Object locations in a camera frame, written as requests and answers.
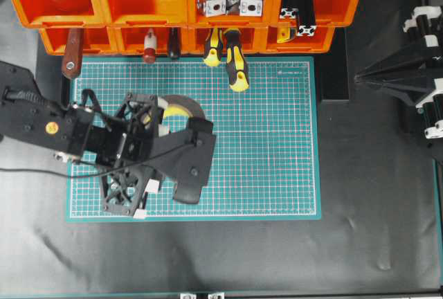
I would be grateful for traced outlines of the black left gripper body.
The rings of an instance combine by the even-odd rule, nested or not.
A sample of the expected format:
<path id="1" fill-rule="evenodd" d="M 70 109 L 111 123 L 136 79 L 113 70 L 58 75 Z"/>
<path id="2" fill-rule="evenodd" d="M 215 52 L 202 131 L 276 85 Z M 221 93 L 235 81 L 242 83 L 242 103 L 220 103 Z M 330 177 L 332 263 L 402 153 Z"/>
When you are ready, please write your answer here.
<path id="1" fill-rule="evenodd" d="M 121 171 L 148 165 L 141 154 L 155 138 L 154 124 L 149 129 L 133 126 L 114 115 L 105 113 L 100 105 L 82 105 L 84 113 L 92 115 L 82 138 L 82 153 L 95 154 L 94 165 L 105 171 Z"/>

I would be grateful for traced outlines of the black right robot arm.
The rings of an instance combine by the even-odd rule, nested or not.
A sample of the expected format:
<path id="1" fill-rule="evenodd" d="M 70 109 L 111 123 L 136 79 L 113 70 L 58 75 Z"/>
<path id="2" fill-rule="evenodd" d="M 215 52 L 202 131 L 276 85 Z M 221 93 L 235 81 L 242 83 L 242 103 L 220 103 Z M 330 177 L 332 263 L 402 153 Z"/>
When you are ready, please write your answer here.
<path id="1" fill-rule="evenodd" d="M 442 161 L 442 6 L 417 6 L 403 24 L 407 45 L 356 73 L 354 81 L 415 110 L 412 134 Z"/>

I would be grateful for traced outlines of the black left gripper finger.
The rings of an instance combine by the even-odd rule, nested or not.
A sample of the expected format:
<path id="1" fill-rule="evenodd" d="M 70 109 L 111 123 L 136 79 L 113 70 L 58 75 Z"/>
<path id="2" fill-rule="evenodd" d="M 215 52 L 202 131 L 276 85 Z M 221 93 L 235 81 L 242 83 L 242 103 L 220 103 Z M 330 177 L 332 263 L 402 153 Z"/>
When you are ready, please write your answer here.
<path id="1" fill-rule="evenodd" d="M 161 189 L 161 173 L 152 167 L 134 167 L 100 179 L 102 211 L 114 216 L 141 218 L 149 193 Z"/>
<path id="2" fill-rule="evenodd" d="M 115 117 L 149 129 L 163 122 L 163 99 L 153 94 L 127 92 Z"/>

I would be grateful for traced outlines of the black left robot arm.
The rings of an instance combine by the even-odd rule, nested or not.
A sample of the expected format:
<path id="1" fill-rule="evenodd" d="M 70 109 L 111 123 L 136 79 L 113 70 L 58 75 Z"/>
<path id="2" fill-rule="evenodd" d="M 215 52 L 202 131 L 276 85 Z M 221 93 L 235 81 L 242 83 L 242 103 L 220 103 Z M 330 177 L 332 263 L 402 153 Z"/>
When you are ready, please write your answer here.
<path id="1" fill-rule="evenodd" d="M 130 93 L 109 115 L 91 89 L 63 106 L 42 95 L 28 69 L 1 63 L 1 135 L 53 150 L 63 161 L 84 164 L 85 154 L 94 155 L 97 171 L 82 178 L 99 180 L 103 210 L 114 215 L 136 216 L 161 189 L 164 177 L 147 151 L 164 108 L 156 96 Z"/>

